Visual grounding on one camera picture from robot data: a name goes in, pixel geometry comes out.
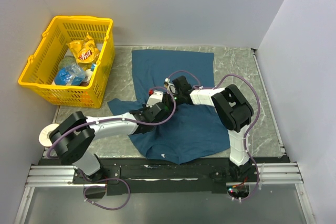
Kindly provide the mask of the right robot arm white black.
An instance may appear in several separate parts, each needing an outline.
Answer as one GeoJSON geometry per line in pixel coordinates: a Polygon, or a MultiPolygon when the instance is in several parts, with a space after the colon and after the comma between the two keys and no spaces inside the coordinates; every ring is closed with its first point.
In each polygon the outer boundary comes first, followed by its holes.
{"type": "Polygon", "coordinates": [[[230,177],[238,182],[243,180],[251,168],[247,130],[254,111],[239,88],[234,84],[225,88],[191,86],[185,76],[180,76],[174,80],[166,78],[164,87],[173,94],[177,105],[208,105],[214,107],[221,123],[228,130],[230,177]]]}

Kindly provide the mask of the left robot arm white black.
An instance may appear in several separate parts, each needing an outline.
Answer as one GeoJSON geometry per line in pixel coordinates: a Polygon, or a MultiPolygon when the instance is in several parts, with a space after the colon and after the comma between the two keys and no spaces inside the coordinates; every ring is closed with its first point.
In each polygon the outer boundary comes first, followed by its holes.
{"type": "Polygon", "coordinates": [[[63,165],[73,165],[84,180],[98,183],[106,172],[97,155],[88,151],[91,142],[114,135],[135,135],[153,131],[167,122],[176,110],[174,98],[128,113],[102,118],[85,117],[75,112],[48,135],[51,150],[55,150],[63,165]]]}

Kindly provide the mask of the blue t-shirt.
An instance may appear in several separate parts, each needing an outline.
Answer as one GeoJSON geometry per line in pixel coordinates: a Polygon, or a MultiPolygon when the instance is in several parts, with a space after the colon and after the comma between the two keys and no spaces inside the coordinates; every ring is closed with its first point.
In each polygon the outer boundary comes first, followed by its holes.
{"type": "MultiPolygon", "coordinates": [[[[132,77],[136,101],[113,99],[108,106],[114,115],[137,110],[146,103],[149,89],[161,86],[165,78],[185,75],[191,85],[213,87],[214,54],[142,49],[132,52],[132,77]]],[[[230,148],[228,130],[215,109],[205,105],[177,106],[173,117],[153,131],[130,135],[135,148],[147,159],[182,164],[230,148]]]]}

